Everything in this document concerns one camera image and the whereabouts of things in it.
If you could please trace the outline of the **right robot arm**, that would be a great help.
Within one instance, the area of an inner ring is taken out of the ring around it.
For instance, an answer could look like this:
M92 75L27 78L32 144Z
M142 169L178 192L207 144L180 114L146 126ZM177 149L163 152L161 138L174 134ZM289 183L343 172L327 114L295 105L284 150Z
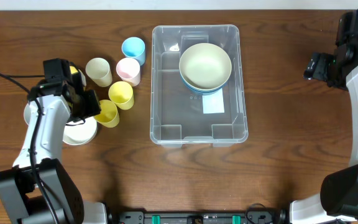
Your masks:
M347 223L358 221L358 10L339 20L333 54L314 53L305 79L346 90L352 108L352 152L349 166L329 174L318 194L290 204L290 223Z

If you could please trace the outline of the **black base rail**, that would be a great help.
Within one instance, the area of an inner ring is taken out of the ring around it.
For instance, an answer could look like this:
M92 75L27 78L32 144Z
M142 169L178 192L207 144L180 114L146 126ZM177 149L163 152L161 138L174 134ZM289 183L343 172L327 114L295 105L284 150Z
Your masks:
M286 210L251 208L243 213L123 212L118 224L290 224Z

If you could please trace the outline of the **cream cup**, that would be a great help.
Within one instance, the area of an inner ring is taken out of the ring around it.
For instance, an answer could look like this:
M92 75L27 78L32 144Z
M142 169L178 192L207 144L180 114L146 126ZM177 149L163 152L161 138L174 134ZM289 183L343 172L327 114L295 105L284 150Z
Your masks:
M112 73L107 60L103 58L91 59L85 67L86 74L100 87L107 87L112 83Z

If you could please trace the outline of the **pink cup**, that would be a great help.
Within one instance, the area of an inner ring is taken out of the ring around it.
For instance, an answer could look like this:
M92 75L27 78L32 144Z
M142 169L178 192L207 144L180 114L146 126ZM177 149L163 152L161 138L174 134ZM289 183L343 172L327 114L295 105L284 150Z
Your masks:
M118 61L116 73L122 81L128 82L131 86L140 83L140 64L134 58L123 58Z

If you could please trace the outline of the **white label in container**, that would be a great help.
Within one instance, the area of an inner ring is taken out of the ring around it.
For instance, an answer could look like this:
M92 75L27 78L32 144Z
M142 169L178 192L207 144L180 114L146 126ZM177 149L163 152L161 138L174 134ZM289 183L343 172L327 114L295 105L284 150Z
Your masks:
M224 113L224 98L222 89L203 95L202 101L204 114Z

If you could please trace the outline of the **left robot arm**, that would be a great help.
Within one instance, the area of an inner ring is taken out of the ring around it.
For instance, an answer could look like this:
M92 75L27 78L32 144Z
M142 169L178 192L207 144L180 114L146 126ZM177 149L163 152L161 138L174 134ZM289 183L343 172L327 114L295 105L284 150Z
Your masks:
M108 223L105 204L84 202L61 163L67 123L100 114L94 90L85 90L75 64L43 62L45 77L27 90L31 110L22 149L0 171L0 199L11 223Z

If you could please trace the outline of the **clear plastic storage container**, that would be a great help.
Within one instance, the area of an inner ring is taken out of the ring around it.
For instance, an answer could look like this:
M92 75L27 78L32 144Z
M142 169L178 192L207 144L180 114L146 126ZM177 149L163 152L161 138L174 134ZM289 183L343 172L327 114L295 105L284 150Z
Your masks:
M229 83L223 88L224 113L204 114L203 95L183 84L179 72L182 53L210 43L228 53ZM228 147L249 135L242 77L239 29L232 24L157 26L152 32L150 138L164 147L212 144Z

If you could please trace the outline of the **dark blue bowl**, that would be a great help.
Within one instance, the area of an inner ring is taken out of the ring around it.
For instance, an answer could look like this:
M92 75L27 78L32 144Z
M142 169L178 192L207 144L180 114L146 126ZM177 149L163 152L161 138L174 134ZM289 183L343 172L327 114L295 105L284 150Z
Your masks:
M181 81L186 83L186 81L185 81L183 78L181 78ZM229 81L226 81L225 83L226 83L226 85L227 85L227 84L229 83ZM225 83L224 83L224 84L225 84ZM223 85L224 85L224 84L223 84ZM221 85L221 86L222 86L222 85ZM219 88L220 88L220 87L219 87ZM188 89L188 88L187 88L187 89ZM212 91L212 90L209 90L209 91Z
M191 90L192 92L196 93L196 94L199 94L199 95L212 95L212 94L215 94L221 90L223 90L223 88L226 86L226 83L221 86L220 88L217 88L215 90L212 90L212 91L199 91L199 90L196 90L195 88L189 86L187 83L183 82L183 84L189 89Z

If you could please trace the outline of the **yellow bowl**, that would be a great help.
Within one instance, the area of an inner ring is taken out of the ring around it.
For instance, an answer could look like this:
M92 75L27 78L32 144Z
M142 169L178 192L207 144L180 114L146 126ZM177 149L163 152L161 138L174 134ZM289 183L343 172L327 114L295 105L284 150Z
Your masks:
M82 86L83 86L83 89L85 90L86 89L86 77L83 74L83 72L80 69L75 68L72 65L70 65L70 72L71 72L72 75L80 74Z

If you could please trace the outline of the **grey bowl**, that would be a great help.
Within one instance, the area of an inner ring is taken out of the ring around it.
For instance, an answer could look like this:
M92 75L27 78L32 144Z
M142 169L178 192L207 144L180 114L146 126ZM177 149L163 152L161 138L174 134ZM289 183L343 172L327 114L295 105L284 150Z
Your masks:
M25 121L26 125L29 125L30 118L31 118L30 104L26 104L26 106L24 108L24 121Z

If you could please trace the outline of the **white bowl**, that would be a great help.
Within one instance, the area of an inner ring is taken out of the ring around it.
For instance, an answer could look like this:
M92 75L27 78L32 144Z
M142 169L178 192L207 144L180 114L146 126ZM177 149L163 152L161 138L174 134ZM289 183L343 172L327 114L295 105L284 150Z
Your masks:
M63 142L78 146L90 142L97 133L98 123L93 117L85 119L85 122L69 122L64 129Z

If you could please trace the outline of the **yellow cup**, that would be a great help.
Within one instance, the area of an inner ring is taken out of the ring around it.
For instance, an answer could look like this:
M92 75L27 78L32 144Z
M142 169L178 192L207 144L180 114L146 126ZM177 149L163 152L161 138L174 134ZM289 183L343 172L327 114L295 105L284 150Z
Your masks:
M95 120L107 128L114 128L119 124L117 106L110 100L99 101L101 112L94 116Z
M132 86L124 81L113 83L108 91L109 99L120 109L129 110L134 105Z

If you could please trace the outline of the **light blue cup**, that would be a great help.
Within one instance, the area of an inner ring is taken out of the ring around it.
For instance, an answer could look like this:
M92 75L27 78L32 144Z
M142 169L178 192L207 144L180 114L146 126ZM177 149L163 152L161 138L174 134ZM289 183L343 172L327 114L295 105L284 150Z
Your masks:
M138 61L140 66L145 63L146 52L145 42L139 37L127 38L121 46L121 50L125 57L133 58Z

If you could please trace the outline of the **beige bowl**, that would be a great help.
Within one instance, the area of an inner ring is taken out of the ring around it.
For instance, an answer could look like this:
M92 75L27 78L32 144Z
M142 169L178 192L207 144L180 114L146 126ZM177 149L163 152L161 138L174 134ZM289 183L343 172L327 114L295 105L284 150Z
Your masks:
M200 43L187 48L179 61L179 72L186 83L199 91L219 88L229 80L232 62L219 46Z

